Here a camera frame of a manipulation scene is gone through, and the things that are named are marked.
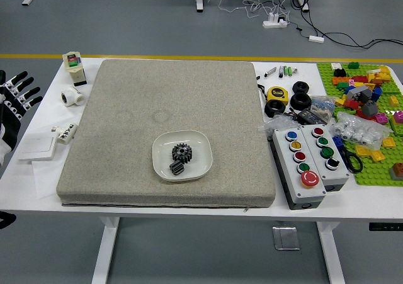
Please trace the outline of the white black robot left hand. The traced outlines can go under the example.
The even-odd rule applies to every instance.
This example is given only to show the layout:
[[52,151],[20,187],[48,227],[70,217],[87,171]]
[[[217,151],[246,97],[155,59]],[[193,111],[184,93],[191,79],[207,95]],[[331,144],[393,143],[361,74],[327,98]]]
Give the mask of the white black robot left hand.
[[1,166],[16,146],[22,118],[43,100],[42,96],[33,97],[40,91],[39,86],[27,89],[33,82],[27,71],[6,80],[6,72],[1,70]]

